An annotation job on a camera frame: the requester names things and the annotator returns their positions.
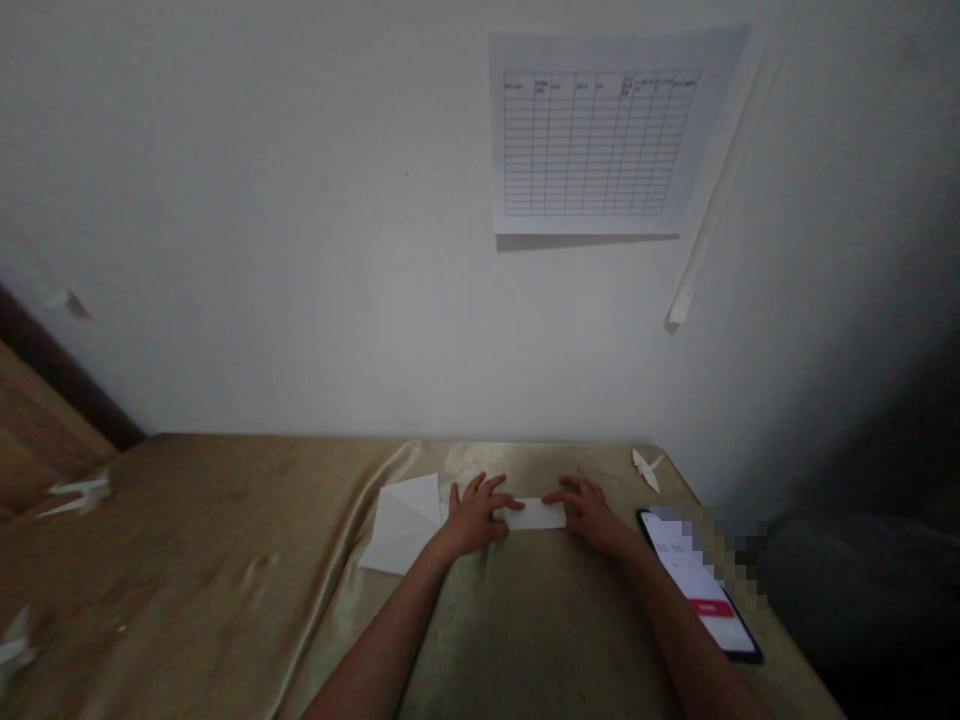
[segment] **finger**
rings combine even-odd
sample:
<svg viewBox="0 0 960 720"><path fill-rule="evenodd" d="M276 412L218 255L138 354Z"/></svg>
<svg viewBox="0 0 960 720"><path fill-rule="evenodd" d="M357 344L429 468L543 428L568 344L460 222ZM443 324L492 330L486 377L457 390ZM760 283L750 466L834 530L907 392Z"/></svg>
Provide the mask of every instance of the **finger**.
<svg viewBox="0 0 960 720"><path fill-rule="evenodd" d="M593 484L586 478L577 477L576 475L564 475L560 478L561 485L574 485L580 491L581 495L595 495L593 492Z"/></svg>
<svg viewBox="0 0 960 720"><path fill-rule="evenodd" d="M523 510L523 503L517 502L507 493L499 493L490 498L490 509L498 510L502 507L508 507L511 510Z"/></svg>
<svg viewBox="0 0 960 720"><path fill-rule="evenodd" d="M567 530L574 535L583 535L587 530L587 524L583 518L567 518Z"/></svg>
<svg viewBox="0 0 960 720"><path fill-rule="evenodd" d="M487 474L482 472L470 481L470 484L467 485L467 489L463 491L464 500L466 500L468 497L473 497L477 493L477 488L480 487L480 483L483 482L483 479L486 476Z"/></svg>
<svg viewBox="0 0 960 720"><path fill-rule="evenodd" d="M506 475L497 475L492 480L487 480L480 488L480 494L490 497L493 494L493 489L500 485L503 485L507 481Z"/></svg>
<svg viewBox="0 0 960 720"><path fill-rule="evenodd" d="M569 490L557 490L554 493L543 496L544 505L550 505L555 502L562 502L564 505L570 505L577 510L585 510L587 507L586 501L580 495L572 493Z"/></svg>

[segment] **table grid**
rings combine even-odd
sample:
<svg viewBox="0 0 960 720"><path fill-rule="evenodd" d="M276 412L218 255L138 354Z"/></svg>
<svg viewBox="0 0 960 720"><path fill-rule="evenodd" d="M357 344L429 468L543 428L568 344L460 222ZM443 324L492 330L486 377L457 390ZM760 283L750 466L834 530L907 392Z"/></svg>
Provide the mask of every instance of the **table grid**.
<svg viewBox="0 0 960 720"><path fill-rule="evenodd" d="M506 214L661 215L699 76L504 73Z"/></svg>

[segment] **white paper strip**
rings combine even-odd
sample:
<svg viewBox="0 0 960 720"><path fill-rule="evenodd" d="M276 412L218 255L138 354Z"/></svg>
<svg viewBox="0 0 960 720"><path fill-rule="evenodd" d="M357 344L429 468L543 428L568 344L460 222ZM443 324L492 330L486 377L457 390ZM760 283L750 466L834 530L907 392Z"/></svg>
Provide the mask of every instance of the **white paper strip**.
<svg viewBox="0 0 960 720"><path fill-rule="evenodd" d="M566 527L567 516L563 503L544 505L540 498L517 498L526 507L523 510L504 508L503 521L510 530L553 530Z"/></svg>

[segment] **wooden furniture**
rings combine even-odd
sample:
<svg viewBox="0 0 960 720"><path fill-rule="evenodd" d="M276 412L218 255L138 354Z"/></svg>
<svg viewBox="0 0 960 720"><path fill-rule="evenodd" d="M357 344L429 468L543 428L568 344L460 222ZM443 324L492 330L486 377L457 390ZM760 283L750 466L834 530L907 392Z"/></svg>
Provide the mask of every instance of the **wooden furniture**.
<svg viewBox="0 0 960 720"><path fill-rule="evenodd" d="M0 518L51 485L82 479L117 455L83 417L0 343Z"/></svg>

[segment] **paper sheet taped to wall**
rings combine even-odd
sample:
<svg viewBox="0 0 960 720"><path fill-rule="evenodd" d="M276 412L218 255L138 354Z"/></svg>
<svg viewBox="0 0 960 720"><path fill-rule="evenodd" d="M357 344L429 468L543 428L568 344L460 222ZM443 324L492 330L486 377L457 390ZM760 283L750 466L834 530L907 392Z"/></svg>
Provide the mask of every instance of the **paper sheet taped to wall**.
<svg viewBox="0 0 960 720"><path fill-rule="evenodd" d="M749 33L491 36L497 234L679 234Z"/></svg>

